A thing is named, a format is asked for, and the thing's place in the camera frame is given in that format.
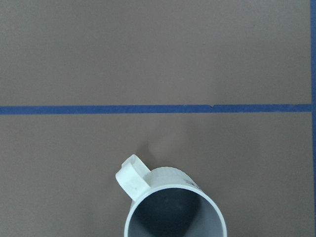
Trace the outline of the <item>white mug with handle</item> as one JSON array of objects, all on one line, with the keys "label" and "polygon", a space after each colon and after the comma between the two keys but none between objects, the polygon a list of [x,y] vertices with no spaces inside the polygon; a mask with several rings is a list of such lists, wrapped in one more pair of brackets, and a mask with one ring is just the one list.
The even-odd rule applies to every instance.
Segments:
[{"label": "white mug with handle", "polygon": [[132,199],[124,225],[126,237],[226,237],[227,226],[216,203],[174,167],[153,170],[131,155],[116,180]]}]

